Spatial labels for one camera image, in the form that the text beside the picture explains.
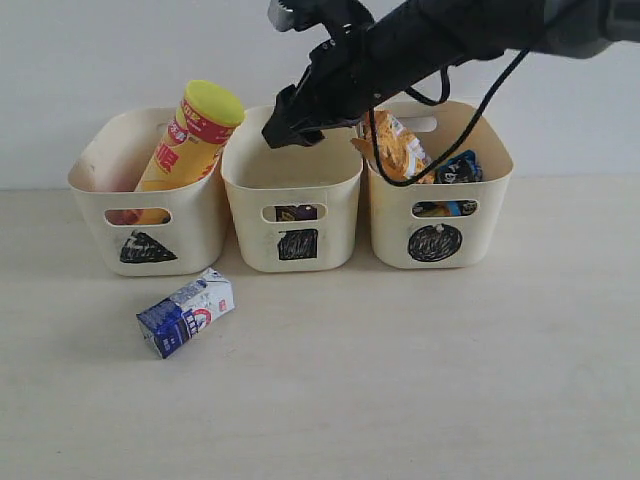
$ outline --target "white wall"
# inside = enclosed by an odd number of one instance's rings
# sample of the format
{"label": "white wall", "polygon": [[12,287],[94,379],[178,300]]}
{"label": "white wall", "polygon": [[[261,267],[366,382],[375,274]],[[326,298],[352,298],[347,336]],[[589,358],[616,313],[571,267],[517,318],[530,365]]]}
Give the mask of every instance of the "white wall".
{"label": "white wall", "polygon": [[[398,1],[365,3],[379,17]],[[0,188],[65,186],[107,119],[175,105],[191,78],[228,86],[247,106],[271,102],[325,34],[275,32],[267,3],[0,0]],[[505,63],[457,69],[455,97],[477,102]],[[640,172],[638,78],[640,48],[629,45],[590,62],[533,57],[488,117],[520,175]]]}

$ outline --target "black circle drawing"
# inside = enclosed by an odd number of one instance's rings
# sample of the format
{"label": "black circle drawing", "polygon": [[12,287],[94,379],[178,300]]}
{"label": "black circle drawing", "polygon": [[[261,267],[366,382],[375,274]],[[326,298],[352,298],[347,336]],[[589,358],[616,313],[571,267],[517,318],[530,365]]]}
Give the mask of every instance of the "black circle drawing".
{"label": "black circle drawing", "polygon": [[418,262],[434,263],[460,250],[462,233],[451,225],[429,225],[417,230],[409,239],[409,255]]}

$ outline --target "table surface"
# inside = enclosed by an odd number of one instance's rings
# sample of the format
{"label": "table surface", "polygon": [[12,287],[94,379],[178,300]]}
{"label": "table surface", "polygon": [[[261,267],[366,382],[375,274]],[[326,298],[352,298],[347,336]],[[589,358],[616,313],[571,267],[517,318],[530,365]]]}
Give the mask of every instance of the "table surface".
{"label": "table surface", "polygon": [[169,360],[71,194],[0,193],[0,478],[640,478],[640,177],[513,180],[487,258],[265,275]]}

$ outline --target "black drawn symbol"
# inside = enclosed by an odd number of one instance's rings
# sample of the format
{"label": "black drawn symbol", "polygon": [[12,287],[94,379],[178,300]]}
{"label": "black drawn symbol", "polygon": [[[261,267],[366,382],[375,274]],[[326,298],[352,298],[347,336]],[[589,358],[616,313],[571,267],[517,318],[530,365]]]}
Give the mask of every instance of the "black drawn symbol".
{"label": "black drawn symbol", "polygon": [[278,257],[282,261],[318,258],[318,230],[289,230],[278,242]]}
{"label": "black drawn symbol", "polygon": [[409,255],[418,262],[434,263],[451,257],[462,246],[462,233],[445,224],[429,225],[409,239]]}
{"label": "black drawn symbol", "polygon": [[161,263],[177,260],[178,257],[157,240],[138,230],[134,230],[120,250],[122,263]]}

